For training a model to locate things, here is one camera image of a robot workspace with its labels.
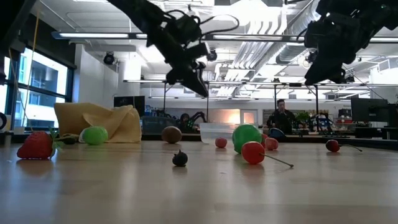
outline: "cherry stem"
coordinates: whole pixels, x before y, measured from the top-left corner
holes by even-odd
[[[264,153],[260,153],[260,155],[268,157],[268,158],[273,159],[273,160],[276,160],[276,161],[281,162],[283,164],[286,164],[286,165],[290,166],[290,168],[293,168],[293,166],[294,166],[293,164],[288,164],[287,162],[284,162],[282,160],[276,159],[276,158],[274,158],[272,156],[265,155]]]
[[[359,152],[362,152],[362,149],[359,149],[359,148],[357,148],[357,147],[355,147],[355,146],[352,146],[352,145],[340,145],[340,146],[353,147],[354,149],[358,150]]]

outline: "table surface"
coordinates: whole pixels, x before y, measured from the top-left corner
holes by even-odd
[[[0,223],[397,223],[398,154],[282,144],[246,164],[201,142],[67,146],[51,161],[0,148]],[[188,154],[174,167],[173,153]]]

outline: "security camera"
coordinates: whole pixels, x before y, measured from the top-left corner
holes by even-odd
[[[210,49],[210,53],[206,56],[207,61],[214,62],[217,60],[217,53],[215,49]]]
[[[104,63],[106,65],[114,65],[116,63],[116,59],[113,56],[113,52],[107,52],[105,57],[104,57]]]

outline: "man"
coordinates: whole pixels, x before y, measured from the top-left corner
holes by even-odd
[[[294,114],[285,109],[285,101],[278,100],[278,109],[268,118],[268,128],[278,128],[285,134],[292,134],[292,123],[299,123]]]

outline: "plastic container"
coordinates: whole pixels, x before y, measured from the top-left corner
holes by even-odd
[[[225,138],[232,142],[232,133],[240,124],[200,123],[200,138],[203,143],[214,144],[216,138]]]

